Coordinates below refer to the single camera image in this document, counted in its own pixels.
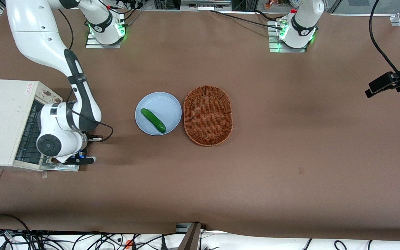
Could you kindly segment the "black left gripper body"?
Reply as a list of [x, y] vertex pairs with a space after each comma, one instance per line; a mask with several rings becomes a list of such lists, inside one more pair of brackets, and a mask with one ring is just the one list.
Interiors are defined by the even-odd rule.
[[365, 91], [365, 95], [367, 98], [371, 98], [380, 92], [394, 90], [399, 87], [400, 77], [392, 72], [387, 72], [368, 84], [368, 89]]

